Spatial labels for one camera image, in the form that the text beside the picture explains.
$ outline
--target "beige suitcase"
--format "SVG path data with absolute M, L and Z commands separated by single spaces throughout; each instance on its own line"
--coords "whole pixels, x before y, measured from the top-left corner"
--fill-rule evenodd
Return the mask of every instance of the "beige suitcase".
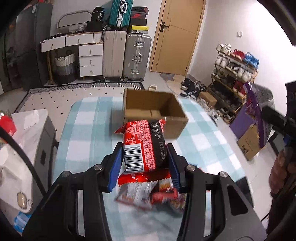
M 103 77 L 122 77 L 126 32 L 106 31 L 103 49 Z

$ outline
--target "open cardboard box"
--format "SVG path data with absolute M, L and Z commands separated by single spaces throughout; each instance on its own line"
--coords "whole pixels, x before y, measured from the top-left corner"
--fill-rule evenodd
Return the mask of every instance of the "open cardboard box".
M 164 137 L 178 138 L 188 118 L 172 93 L 125 89 L 123 93 L 124 123 L 128 121 L 164 119 Z

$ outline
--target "checkered tablecloth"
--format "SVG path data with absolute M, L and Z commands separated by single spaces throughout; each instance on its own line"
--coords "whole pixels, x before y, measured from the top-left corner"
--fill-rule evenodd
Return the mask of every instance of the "checkered tablecloth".
M 186 128 L 173 143 L 176 152 L 189 164 L 204 172 L 217 174 L 226 171 L 233 181 L 244 177 L 244 171 L 222 133 L 206 112 L 189 99 L 179 99 L 189 119 Z M 114 134 L 123 123 L 121 97 L 89 97 L 76 102 L 67 118 L 59 143 L 53 181 L 64 170 L 83 172 L 101 163 L 105 155 L 113 152 L 121 134 Z M 112 193 L 104 194 L 109 229 L 113 240 L 176 240 L 182 217 L 172 215 L 165 208 L 142 211 L 117 203 Z M 207 195 L 206 230 L 209 231 L 210 196 Z M 78 207 L 79 234 L 84 234 L 82 207 Z

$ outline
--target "refrigerator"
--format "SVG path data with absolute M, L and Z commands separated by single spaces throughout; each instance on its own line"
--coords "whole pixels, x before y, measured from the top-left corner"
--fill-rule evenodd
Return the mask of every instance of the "refrigerator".
M 23 10 L 15 24 L 15 52 L 24 90 L 40 88 L 49 80 L 46 53 L 40 42 L 50 37 L 52 4 L 37 3 Z

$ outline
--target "red shoe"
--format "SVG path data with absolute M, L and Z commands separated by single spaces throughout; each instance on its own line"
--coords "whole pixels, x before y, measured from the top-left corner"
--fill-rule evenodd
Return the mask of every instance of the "red shoe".
M 239 97 L 243 98 L 246 95 L 246 91 L 243 87 L 243 83 L 240 82 L 240 90 L 238 91 L 238 95 Z
M 235 50 L 233 51 L 233 53 L 235 54 L 235 57 L 238 58 L 240 61 L 243 60 L 243 58 L 244 58 L 244 53 L 243 53 L 243 51 L 240 51 L 240 50 L 235 49 Z
M 239 90 L 240 90 L 240 88 L 241 88 L 241 86 L 239 85 L 239 81 L 238 80 L 236 80 L 235 82 L 234 82 L 234 85 L 233 85 L 233 91 L 235 92 L 235 93 L 237 93 Z

